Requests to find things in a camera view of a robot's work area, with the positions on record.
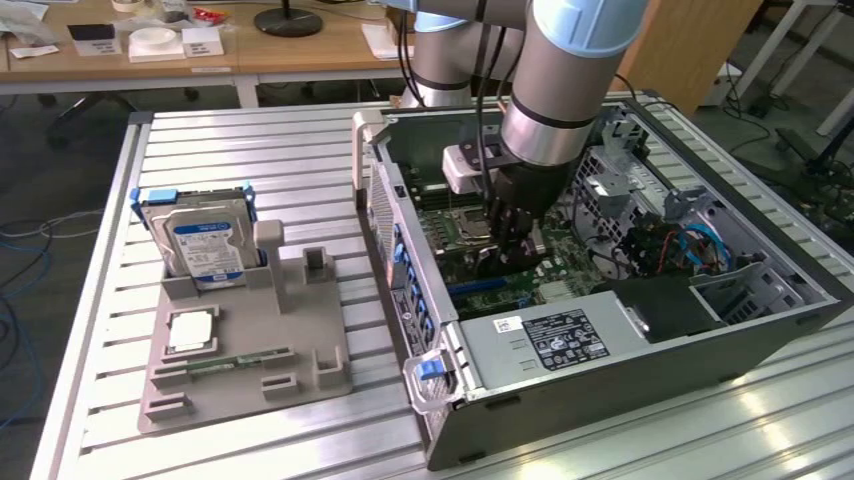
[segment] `hard drive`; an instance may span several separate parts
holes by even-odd
[[[168,275],[190,276],[198,290],[244,285],[244,270],[261,264],[252,239],[252,188],[150,190],[146,199],[138,197],[134,189],[132,208],[157,244]]]

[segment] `blue cable on floor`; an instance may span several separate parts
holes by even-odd
[[[17,247],[14,245],[9,245],[5,242],[0,242],[0,247],[6,248],[9,250],[14,250],[17,252],[38,253],[41,255],[41,258],[44,259],[44,262],[42,262],[44,266],[36,278],[33,278],[29,282],[26,282],[14,291],[2,295],[1,298],[5,302],[8,299],[26,292],[44,279],[44,276],[46,275],[48,270],[50,269],[50,254],[46,252],[46,250],[41,248]],[[14,413],[0,424],[0,432],[2,432],[5,427],[9,426],[9,424],[16,419],[18,419],[24,415],[24,413],[26,413],[26,411],[36,405],[36,403],[41,399],[41,395],[44,394],[44,372],[41,371],[38,356],[36,355],[36,350],[33,348],[32,341],[29,340],[29,333],[26,332],[24,325],[17,321],[17,316],[14,315],[14,312],[9,310],[9,315],[0,314],[0,320],[2,320],[2,322],[6,323],[9,325],[9,328],[16,332],[20,338],[21,344],[24,346],[24,351],[26,352],[26,356],[29,357],[29,362],[32,363],[33,370],[36,372],[36,387],[33,389],[32,396],[29,397],[29,400],[26,400],[26,403],[24,404],[24,406],[18,408],[17,411],[14,411]]]

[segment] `red wire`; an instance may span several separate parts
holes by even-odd
[[[661,273],[661,269],[664,268],[664,258],[667,256],[667,249],[669,248],[669,240],[672,239],[672,236],[675,234],[676,234],[676,231],[672,230],[667,234],[667,237],[664,238],[664,247],[661,248],[661,258],[657,261],[657,271],[655,273]]]

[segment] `aluminum extrusion table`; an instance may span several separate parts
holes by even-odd
[[[162,113],[128,127],[33,478],[815,478],[854,475],[854,318],[847,312],[755,370],[475,464],[424,470],[350,201],[350,116],[382,104]],[[667,107],[655,116],[854,288],[854,263]],[[649,161],[695,182],[660,144]],[[178,433],[136,430],[161,268],[128,208],[129,186],[250,180],[280,219],[282,258],[336,258],[354,392]]]

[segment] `table leg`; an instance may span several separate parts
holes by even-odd
[[[785,36],[785,33],[788,33],[788,30],[791,29],[795,20],[797,20],[797,17],[803,13],[804,8],[805,2],[803,0],[795,0],[795,2],[791,4],[785,16],[779,21],[779,25],[776,25],[773,33],[771,33],[768,40],[764,42],[761,50],[759,50],[756,58],[749,63],[749,67],[747,67],[747,71],[744,71],[741,79],[735,86],[735,92],[737,93],[739,97],[744,96],[744,92],[747,91],[747,88],[749,88],[749,84],[755,80],[756,75],[759,75],[759,71],[761,70],[764,63],[768,61],[768,58],[771,58],[773,50],[776,50],[776,47],[783,41],[783,37]]]
[[[773,95],[775,97],[783,95],[783,92],[791,85],[791,82],[795,80],[797,74],[800,73],[800,70],[803,70],[805,62],[809,61],[809,58],[815,54],[815,50],[817,50],[817,47],[821,46],[821,43],[824,43],[824,40],[827,40],[827,37],[832,33],[834,28],[836,28],[839,20],[842,20],[843,16],[844,14],[840,11],[836,10],[835,12],[832,12],[829,14],[829,18],[824,20],[821,26],[812,34],[812,38],[809,38],[809,41],[800,50],[800,53],[795,57],[793,62],[791,62],[791,66],[785,69],[785,73],[783,73],[783,76],[779,77],[779,81],[773,85],[771,95]]]
[[[234,87],[237,88],[237,98],[240,108],[257,108],[257,75],[236,75]]]
[[[824,123],[821,123],[821,125],[817,127],[817,130],[815,130],[815,133],[817,133],[820,136],[829,135],[834,130],[836,130],[839,124],[848,115],[854,115],[854,88],[844,96],[844,100],[842,100],[839,106],[829,113],[829,116],[827,117],[827,120],[824,120]]]

